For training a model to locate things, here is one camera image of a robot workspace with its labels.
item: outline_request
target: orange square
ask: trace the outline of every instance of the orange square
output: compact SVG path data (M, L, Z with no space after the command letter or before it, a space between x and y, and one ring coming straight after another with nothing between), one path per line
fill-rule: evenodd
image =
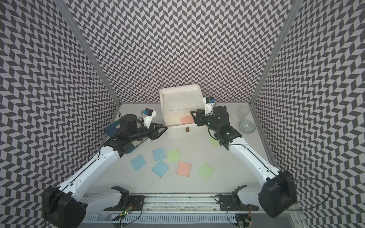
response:
M177 175L189 177L191 170L191 164L185 162L179 162L179 166L177 167Z
M194 123L194 119L191 115L180 118L180 120L181 120L182 124L193 124Z

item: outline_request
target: white plastic bin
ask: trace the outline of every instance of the white plastic bin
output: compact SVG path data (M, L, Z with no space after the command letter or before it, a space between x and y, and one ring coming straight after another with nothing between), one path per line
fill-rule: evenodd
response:
M181 118L191 115L190 111L204 109L203 94L199 85L184 85L161 89L160 101L162 115L168 127L185 127L185 125L189 124L183 125Z

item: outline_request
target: chevron patterned wall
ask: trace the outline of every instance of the chevron patterned wall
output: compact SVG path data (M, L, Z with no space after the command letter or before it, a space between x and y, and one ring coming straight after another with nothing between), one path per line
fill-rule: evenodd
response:
M116 109L51 0L0 2L0 103L0 227L42 225L42 189L96 153Z
M65 0L121 102L249 101L293 0Z
M255 104L279 166L331 183L311 227L365 227L364 39L364 1L305 1ZM301 206L329 190L297 186Z

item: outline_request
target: clear plastic cup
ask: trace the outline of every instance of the clear plastic cup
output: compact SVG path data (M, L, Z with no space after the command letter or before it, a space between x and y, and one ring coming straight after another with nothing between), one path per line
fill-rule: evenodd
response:
M250 108L249 107L240 106L240 107L238 107L237 113L236 113L237 119L238 120L244 120L244 119L246 119L246 117L249 113L250 113Z

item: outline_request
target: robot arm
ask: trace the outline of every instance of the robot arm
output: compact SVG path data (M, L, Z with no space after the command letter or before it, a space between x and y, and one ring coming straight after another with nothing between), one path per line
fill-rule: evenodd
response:
M127 208L129 192L119 186L84 197L92 183L114 162L135 147L134 141L158 139L167 127L152 122L156 112L146 109L143 122L136 115L127 114L119 119L119 132L108 139L100 151L58 187L49 186L42 193L42 216L59 228L76 228L85 216L105 208L122 204Z
M281 172L261 157L230 126L226 107L216 107L213 97L203 99L204 110L191 111L195 124L207 126L214 131L214 138L221 146L235 154L255 175L259 184L251 183L233 191L233 201L244 205L261 206L275 218L297 202L293 176L288 171Z

